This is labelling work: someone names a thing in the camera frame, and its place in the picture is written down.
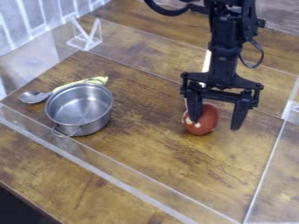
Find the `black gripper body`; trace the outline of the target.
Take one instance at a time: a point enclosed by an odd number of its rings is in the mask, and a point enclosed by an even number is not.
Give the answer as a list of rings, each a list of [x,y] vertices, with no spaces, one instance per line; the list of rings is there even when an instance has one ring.
[[[211,99],[222,102],[236,102],[240,92],[251,91],[251,108],[259,104],[260,91],[264,89],[262,83],[254,82],[242,78],[236,73],[231,77],[215,77],[210,72],[207,73],[182,73],[182,95],[187,85],[191,82],[198,82],[200,85],[202,99]]]

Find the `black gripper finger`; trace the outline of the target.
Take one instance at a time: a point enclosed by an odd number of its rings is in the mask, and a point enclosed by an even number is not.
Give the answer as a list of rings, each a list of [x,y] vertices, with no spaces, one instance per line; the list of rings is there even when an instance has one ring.
[[[244,90],[240,92],[239,98],[235,102],[234,113],[231,118],[230,128],[232,130],[238,130],[244,122],[244,119],[248,114],[248,110],[251,109],[251,91]]]
[[[184,98],[191,121],[196,123],[202,118],[202,86],[198,82],[187,85]]]

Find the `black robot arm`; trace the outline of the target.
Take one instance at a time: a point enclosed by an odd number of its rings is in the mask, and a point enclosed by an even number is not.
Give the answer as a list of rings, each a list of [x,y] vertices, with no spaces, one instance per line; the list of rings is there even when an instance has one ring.
[[[210,70],[182,73],[182,94],[192,122],[203,116],[203,101],[235,105],[230,128],[238,130],[248,111],[259,104],[264,86],[238,75],[244,43],[254,43],[258,34],[255,0],[203,0],[210,15]]]

